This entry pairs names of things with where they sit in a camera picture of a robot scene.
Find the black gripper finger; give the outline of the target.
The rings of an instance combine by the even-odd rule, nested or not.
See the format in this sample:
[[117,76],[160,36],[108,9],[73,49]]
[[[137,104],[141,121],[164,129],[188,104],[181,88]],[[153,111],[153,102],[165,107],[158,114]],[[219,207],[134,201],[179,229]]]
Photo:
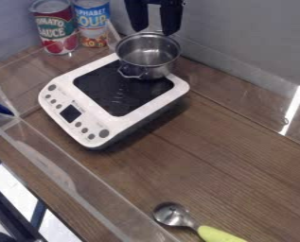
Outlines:
[[149,6],[145,0],[125,0],[128,17],[136,32],[149,27]]
[[181,28],[184,0],[161,0],[160,16],[162,32],[173,35]]

